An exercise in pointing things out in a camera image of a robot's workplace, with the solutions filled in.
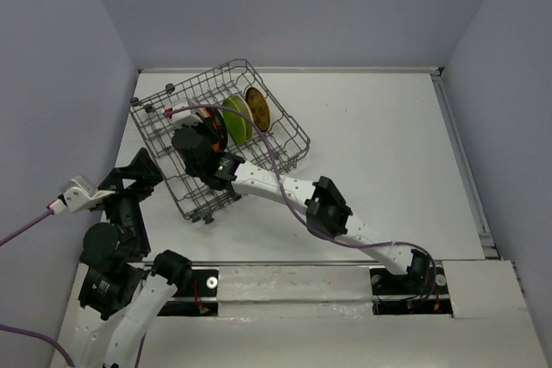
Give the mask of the lime green plate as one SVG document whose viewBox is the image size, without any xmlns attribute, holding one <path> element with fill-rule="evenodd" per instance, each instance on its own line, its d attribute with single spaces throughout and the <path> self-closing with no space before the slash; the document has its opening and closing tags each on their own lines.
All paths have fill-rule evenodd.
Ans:
<svg viewBox="0 0 552 368">
<path fill-rule="evenodd" d="M 226 108 L 233 109 L 235 111 L 238 111 L 240 114 L 240 110 L 237 108 L 236 104 L 232 101 L 232 99 L 227 98 L 223 101 L 223 106 Z M 246 141 L 246 125 L 244 122 L 244 119 L 242 116 L 236 114 L 235 112 L 229 111 L 229 110 L 223 110 L 223 119 L 225 121 L 226 127 L 228 129 L 228 133 L 231 136 L 232 140 L 236 145 L 242 145 Z"/>
</svg>

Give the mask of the yellow brown patterned plate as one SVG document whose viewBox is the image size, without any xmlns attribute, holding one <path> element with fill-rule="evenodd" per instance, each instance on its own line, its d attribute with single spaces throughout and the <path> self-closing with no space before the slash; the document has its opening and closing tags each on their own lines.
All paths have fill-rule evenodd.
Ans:
<svg viewBox="0 0 552 368">
<path fill-rule="evenodd" d="M 246 90 L 245 97 L 246 103 L 253 115 L 255 125 L 261 132 L 267 132 L 271 126 L 271 113 L 267 100 L 255 87 L 249 87 Z"/>
</svg>

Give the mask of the orange plate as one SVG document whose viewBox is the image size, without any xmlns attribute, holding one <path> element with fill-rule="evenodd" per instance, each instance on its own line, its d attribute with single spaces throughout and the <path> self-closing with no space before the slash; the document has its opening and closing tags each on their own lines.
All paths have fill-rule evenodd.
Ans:
<svg viewBox="0 0 552 368">
<path fill-rule="evenodd" d="M 210 144 L 212 148 L 215 152 L 221 152 L 218 151 L 218 133 L 216 131 L 213 118 L 210 116 L 202 123 L 204 125 L 205 131 L 207 132 L 207 136 L 210 138 Z"/>
</svg>

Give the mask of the cream plate with small marks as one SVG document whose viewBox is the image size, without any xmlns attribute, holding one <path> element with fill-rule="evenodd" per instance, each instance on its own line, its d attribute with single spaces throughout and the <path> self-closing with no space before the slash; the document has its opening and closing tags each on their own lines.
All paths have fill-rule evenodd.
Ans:
<svg viewBox="0 0 552 368">
<path fill-rule="evenodd" d="M 201 122 L 204 122 L 207 118 L 210 117 L 210 113 L 206 108 L 197 108 L 194 109 L 192 112 Z"/>
</svg>

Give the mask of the cream plate with black blossoms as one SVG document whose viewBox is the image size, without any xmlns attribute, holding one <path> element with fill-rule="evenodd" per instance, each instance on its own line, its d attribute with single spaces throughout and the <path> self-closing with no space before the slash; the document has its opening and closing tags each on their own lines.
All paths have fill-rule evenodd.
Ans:
<svg viewBox="0 0 552 368">
<path fill-rule="evenodd" d="M 245 116 L 244 122 L 246 125 L 246 139 L 245 141 L 250 141 L 253 138 L 254 128 L 251 124 L 253 120 L 253 115 L 251 110 L 246 102 L 246 100 L 239 94 L 234 94 L 231 97 L 232 101 L 236 104 L 240 112 Z"/>
</svg>

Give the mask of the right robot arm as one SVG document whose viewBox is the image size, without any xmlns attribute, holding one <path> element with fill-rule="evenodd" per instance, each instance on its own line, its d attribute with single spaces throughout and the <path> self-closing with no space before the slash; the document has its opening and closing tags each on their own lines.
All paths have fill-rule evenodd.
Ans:
<svg viewBox="0 0 552 368">
<path fill-rule="evenodd" d="M 233 153 L 215 151 L 210 139 L 191 127 L 178 129 L 172 146 L 184 161 L 186 173 L 211 189 L 285 205 L 313 236 L 359 250 L 378 261 L 397 277 L 403 290 L 435 288 L 435 261 L 427 250 L 371 230 L 347 205 L 330 178 L 308 181 L 270 172 Z"/>
</svg>

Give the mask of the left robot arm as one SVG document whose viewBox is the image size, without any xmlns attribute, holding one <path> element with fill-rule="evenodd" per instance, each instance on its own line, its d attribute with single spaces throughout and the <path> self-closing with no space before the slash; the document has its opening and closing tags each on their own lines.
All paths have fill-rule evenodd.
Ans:
<svg viewBox="0 0 552 368">
<path fill-rule="evenodd" d="M 85 233 L 79 262 L 86 274 L 71 351 L 77 367 L 126 367 L 167 301 L 191 284 L 191 261 L 171 250 L 139 263 L 151 252 L 140 203 L 163 176 L 144 148 L 116 167 L 97 187 L 73 179 L 66 203 L 73 213 L 102 211 L 104 221 Z"/>
</svg>

